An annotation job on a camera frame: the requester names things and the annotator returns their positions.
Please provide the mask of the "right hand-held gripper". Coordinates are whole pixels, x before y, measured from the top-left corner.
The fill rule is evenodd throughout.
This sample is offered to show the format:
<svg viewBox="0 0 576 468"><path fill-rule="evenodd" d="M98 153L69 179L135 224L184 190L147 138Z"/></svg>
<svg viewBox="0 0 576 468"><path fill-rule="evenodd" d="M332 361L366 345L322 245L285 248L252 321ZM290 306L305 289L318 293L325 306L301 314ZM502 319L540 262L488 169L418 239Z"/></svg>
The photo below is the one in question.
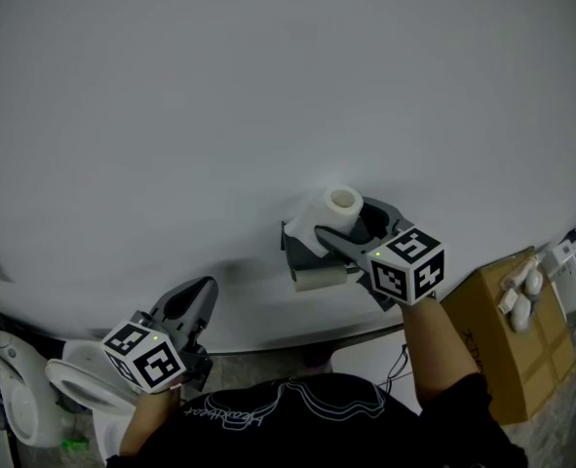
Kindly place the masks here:
<svg viewBox="0 0 576 468"><path fill-rule="evenodd" d="M316 226L318 242L335 256L365 260L371 290L381 297L412 306L435 291L445 277L445 244L431 230L412 225L392 235L403 220L400 211L380 200L363 197L350 234Z"/></svg>

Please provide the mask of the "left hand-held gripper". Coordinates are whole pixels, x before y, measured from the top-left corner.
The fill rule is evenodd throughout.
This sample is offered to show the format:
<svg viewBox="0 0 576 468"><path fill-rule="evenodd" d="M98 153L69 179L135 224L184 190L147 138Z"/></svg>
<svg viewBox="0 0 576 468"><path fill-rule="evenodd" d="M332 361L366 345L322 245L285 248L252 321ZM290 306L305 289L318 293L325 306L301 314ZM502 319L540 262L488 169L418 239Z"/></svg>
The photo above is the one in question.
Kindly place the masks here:
<svg viewBox="0 0 576 468"><path fill-rule="evenodd" d="M201 391L212 360L198 338L217 298L213 277L187 281L162 295L149 313L118 324L100 347L114 370L143 392L163 392L178 379Z"/></svg>

